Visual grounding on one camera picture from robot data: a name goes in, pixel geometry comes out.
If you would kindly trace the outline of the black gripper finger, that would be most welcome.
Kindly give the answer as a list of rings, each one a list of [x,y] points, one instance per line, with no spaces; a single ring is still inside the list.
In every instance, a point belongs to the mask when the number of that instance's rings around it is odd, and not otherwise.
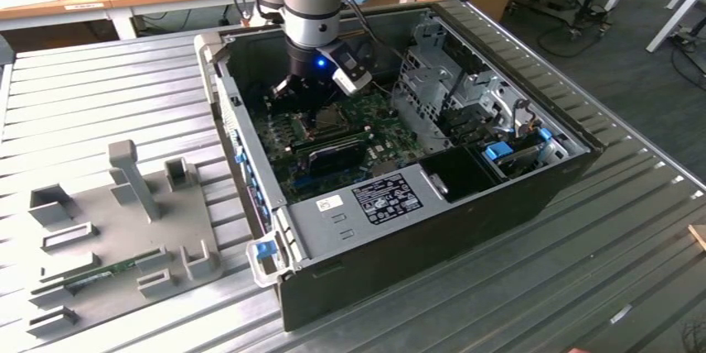
[[[333,80],[321,80],[310,87],[309,94],[309,124],[314,125],[318,112],[337,101],[342,92]]]
[[[299,113],[303,115],[305,126],[315,127],[319,110],[318,94],[309,86],[306,78],[289,74],[283,82],[273,89],[273,95],[270,114],[277,116],[285,113]]]

